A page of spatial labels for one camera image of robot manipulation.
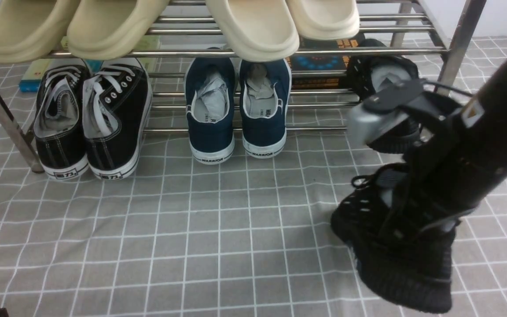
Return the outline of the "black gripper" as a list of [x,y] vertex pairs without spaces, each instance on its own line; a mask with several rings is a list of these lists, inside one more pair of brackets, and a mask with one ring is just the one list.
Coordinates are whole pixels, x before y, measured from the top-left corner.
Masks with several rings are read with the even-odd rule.
[[421,92],[400,106],[403,114],[423,124],[432,138],[404,154],[403,178],[392,189],[389,211],[379,236],[416,240],[452,231],[475,203],[457,198],[457,150],[465,142],[462,106],[447,96]]

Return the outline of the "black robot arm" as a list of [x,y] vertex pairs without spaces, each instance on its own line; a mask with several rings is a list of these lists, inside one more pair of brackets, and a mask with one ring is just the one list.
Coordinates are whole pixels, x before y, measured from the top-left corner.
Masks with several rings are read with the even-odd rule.
[[434,136],[404,155],[379,235],[412,239],[471,214],[507,178],[507,61],[464,107],[423,92],[400,109]]

